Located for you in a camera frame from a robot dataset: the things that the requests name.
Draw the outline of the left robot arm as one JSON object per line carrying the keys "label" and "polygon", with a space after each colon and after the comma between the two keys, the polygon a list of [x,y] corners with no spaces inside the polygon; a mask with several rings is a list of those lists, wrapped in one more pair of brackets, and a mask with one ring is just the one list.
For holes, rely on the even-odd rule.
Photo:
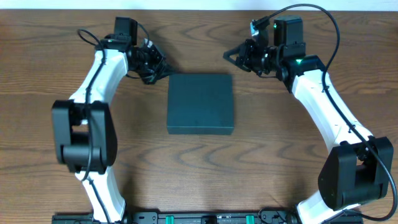
{"label": "left robot arm", "polygon": [[83,184],[93,207],[70,223],[132,223],[114,174],[118,140],[110,105],[121,80],[136,72],[146,85],[169,76],[172,67],[149,39],[109,35],[95,46],[95,59],[81,86],[52,106],[55,152],[60,164]]}

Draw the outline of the dark green box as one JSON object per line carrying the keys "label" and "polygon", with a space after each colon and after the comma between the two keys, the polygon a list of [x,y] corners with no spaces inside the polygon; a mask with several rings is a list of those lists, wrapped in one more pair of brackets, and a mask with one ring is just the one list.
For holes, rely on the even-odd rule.
{"label": "dark green box", "polygon": [[232,76],[222,73],[171,75],[167,131],[169,134],[232,134],[234,131]]}

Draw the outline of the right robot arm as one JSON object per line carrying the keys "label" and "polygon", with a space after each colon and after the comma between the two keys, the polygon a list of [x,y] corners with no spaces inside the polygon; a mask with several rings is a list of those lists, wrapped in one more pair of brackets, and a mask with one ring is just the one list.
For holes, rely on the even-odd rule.
{"label": "right robot arm", "polygon": [[263,17],[250,24],[251,37],[223,57],[246,72],[264,78],[274,72],[301,102],[318,128],[328,157],[318,176],[318,190],[300,202],[291,223],[328,223],[362,219],[356,208],[394,190],[394,149],[377,138],[352,114],[336,92],[326,66],[306,53],[299,16]]}

